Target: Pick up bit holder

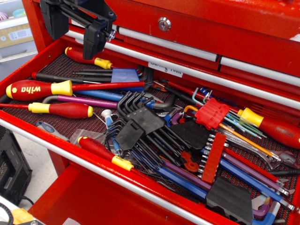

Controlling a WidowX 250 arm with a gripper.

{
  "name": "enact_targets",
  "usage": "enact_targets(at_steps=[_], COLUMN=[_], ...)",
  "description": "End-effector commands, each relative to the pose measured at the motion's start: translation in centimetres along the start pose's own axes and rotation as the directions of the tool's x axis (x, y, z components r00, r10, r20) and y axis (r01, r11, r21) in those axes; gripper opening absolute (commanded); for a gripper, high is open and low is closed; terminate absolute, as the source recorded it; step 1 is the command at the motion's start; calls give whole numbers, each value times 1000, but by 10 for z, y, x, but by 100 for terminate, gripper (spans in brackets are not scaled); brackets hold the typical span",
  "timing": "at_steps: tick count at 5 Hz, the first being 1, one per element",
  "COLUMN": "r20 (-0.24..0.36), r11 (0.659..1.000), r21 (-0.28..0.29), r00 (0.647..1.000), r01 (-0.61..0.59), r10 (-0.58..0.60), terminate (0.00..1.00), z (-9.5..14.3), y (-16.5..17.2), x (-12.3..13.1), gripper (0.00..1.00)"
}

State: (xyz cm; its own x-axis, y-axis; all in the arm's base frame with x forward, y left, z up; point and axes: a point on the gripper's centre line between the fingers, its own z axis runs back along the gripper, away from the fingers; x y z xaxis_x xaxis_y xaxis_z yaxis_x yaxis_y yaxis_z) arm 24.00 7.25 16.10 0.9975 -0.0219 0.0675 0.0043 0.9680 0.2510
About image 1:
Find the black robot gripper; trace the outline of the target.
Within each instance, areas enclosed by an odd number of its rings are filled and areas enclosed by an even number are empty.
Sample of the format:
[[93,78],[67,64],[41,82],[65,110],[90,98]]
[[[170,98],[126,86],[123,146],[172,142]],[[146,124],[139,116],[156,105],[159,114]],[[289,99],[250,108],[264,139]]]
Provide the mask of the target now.
[[101,51],[103,21],[109,30],[117,15],[104,0],[42,0],[40,8],[48,34],[57,40],[69,31],[72,19],[85,27],[83,59],[91,60]]

